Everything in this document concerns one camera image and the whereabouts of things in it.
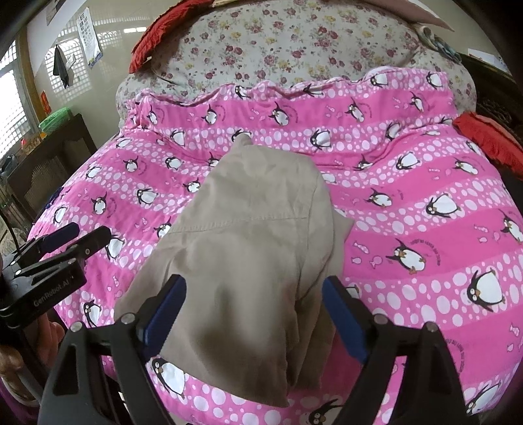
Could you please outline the left hand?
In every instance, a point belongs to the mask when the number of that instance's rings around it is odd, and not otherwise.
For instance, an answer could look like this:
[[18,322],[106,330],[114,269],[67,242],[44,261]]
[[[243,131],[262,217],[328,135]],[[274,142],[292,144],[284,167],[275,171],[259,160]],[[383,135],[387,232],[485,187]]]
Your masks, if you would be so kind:
[[[36,355],[42,366],[50,369],[64,335],[65,329],[56,321],[50,321],[48,315],[44,314],[36,321],[29,352]],[[23,356],[17,350],[10,346],[1,346],[1,379],[15,399],[29,403],[35,397],[20,380],[19,373],[24,367]]]

